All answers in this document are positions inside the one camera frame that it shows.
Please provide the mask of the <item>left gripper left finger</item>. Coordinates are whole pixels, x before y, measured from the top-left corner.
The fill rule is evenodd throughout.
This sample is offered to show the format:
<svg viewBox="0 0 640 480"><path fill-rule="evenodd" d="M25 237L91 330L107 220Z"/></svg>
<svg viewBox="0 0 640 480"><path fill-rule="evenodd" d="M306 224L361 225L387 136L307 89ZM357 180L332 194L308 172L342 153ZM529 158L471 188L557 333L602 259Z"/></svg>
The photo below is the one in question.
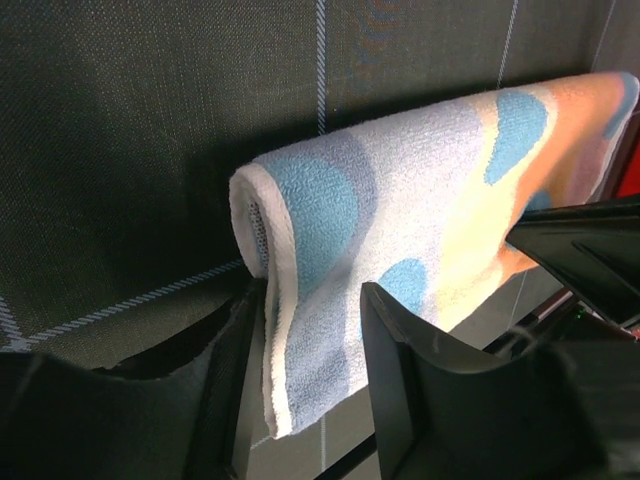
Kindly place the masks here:
<svg viewBox="0 0 640 480"><path fill-rule="evenodd" d="M265 285L111 369L1 357L5 479L242 479L260 397Z"/></svg>

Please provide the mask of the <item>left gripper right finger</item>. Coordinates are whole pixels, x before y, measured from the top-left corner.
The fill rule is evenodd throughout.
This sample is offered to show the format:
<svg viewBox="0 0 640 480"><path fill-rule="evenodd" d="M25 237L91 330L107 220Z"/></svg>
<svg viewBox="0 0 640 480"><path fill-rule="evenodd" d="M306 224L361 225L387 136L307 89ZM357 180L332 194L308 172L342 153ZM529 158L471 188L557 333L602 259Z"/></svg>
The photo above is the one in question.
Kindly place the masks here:
<svg viewBox="0 0 640 480"><path fill-rule="evenodd" d="M531 342L506 360L361 290L385 479L635 479L639 346Z"/></svg>

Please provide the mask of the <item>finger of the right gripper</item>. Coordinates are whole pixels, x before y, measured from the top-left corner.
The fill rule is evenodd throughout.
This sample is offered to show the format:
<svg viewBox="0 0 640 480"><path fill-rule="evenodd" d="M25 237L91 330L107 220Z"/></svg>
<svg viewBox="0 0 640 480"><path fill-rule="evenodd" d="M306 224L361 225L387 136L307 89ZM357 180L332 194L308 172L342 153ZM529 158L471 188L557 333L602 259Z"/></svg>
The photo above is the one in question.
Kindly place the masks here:
<svg viewBox="0 0 640 480"><path fill-rule="evenodd" d="M639 325L639 196L529 211L507 243L543 267L603 320Z"/></svg>

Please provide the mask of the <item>blue white cloth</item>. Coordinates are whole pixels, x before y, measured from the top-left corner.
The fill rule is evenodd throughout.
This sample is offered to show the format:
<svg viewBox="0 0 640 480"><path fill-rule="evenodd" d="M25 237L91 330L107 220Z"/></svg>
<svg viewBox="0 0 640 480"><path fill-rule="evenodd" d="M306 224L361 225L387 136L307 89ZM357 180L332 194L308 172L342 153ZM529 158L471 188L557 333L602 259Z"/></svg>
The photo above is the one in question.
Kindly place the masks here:
<svg viewBox="0 0 640 480"><path fill-rule="evenodd" d="M267 283L272 437L367 385L364 283L451 331L530 269L508 232L526 211L593 198L638 98L626 72L571 76L367 121L239 168L231 220L247 269Z"/></svg>

